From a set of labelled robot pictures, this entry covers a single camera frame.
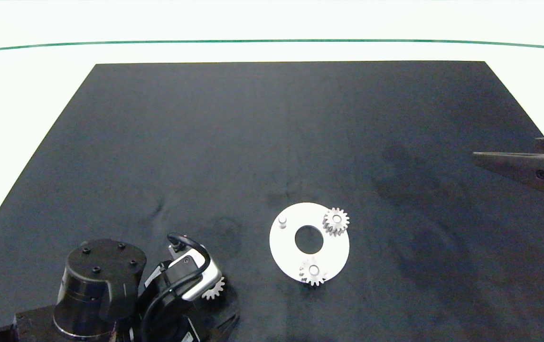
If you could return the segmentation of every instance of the screw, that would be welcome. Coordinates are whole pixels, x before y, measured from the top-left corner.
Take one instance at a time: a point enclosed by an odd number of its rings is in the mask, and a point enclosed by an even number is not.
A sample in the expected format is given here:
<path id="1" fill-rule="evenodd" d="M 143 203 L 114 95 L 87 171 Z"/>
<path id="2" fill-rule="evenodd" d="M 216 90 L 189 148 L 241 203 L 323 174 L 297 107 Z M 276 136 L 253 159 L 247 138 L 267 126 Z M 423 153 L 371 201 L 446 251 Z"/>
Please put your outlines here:
<path id="1" fill-rule="evenodd" d="M 536 177 L 540 180 L 544 180 L 544 170 L 537 170 Z"/>

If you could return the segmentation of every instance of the white ring plate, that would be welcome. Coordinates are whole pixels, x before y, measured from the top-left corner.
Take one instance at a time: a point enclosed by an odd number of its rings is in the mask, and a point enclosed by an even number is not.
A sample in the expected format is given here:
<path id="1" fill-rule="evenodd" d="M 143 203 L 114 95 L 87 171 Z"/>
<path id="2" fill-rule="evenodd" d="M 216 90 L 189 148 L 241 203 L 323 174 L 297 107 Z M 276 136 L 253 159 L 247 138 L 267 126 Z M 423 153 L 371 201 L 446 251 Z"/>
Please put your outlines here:
<path id="1" fill-rule="evenodd" d="M 314 257 L 320 274 L 329 280 L 344 268 L 350 253 L 348 231 L 340 236 L 331 236 L 322 227 L 328 208 L 316 203 L 298 203 L 285 208 L 274 219 L 270 228 L 270 251 L 278 267 L 289 277 L 301 282 L 300 267 L 304 260 Z M 280 217 L 286 217 L 285 228 L 281 228 Z M 295 233 L 303 226 L 312 226 L 322 234 L 320 251 L 309 255 L 295 244 Z"/>

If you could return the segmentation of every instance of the green line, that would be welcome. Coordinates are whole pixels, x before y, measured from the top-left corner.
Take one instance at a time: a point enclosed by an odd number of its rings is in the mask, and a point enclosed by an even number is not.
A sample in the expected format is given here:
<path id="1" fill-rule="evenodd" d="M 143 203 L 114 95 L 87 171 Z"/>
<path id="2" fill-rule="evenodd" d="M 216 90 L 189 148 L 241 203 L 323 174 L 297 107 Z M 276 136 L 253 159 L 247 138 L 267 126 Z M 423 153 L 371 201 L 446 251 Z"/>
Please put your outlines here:
<path id="1" fill-rule="evenodd" d="M 544 45 L 502 43 L 499 41 L 443 40 L 443 39 L 202 39 L 202 40 L 115 40 L 76 41 L 71 43 L 48 43 L 0 47 L 0 50 L 16 48 L 45 48 L 47 46 L 107 45 L 107 44 L 159 44 L 159 43 L 459 43 L 480 45 L 519 46 L 522 48 L 544 48 Z"/>

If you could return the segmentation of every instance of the black mat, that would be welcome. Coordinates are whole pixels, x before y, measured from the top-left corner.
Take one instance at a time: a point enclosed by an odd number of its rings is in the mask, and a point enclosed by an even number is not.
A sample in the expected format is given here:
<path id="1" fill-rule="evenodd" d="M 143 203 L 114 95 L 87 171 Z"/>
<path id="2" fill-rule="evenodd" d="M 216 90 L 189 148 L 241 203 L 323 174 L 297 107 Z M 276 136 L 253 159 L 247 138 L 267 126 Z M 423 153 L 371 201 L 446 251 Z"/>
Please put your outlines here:
<path id="1" fill-rule="evenodd" d="M 539 136 L 482 62 L 97 65 L 0 208 L 0 325 L 83 240 L 149 272 L 178 231 L 237 287 L 235 341 L 544 340 L 544 193 L 469 162 Z M 315 290 L 268 246 L 301 201 L 351 218 Z"/>

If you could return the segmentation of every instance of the small gear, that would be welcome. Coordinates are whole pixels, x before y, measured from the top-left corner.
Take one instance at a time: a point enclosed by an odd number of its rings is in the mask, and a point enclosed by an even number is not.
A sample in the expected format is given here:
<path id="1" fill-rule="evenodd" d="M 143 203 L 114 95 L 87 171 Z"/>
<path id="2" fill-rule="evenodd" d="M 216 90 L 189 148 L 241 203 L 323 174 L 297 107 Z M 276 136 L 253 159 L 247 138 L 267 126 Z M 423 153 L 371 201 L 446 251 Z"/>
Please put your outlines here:
<path id="1" fill-rule="evenodd" d="M 204 294 L 202 294 L 201 298 L 204 298 L 208 301 L 211 299 L 215 299 L 216 297 L 219 297 L 221 295 L 221 292 L 224 290 L 224 277 L 220 279 L 217 283 L 215 283 L 215 286 L 211 288 L 210 290 L 206 290 Z"/>
<path id="2" fill-rule="evenodd" d="M 348 221 L 349 219 L 350 217 L 348 217 L 343 210 L 332 208 L 325 214 L 325 217 L 322 220 L 322 227 L 329 235 L 338 236 L 348 229 L 348 223 L 350 223 L 350 221 Z"/>
<path id="3" fill-rule="evenodd" d="M 327 273 L 323 272 L 316 260 L 312 257 L 302 262 L 300 266 L 300 278 L 302 282 L 312 286 L 318 286 L 325 282 Z"/>

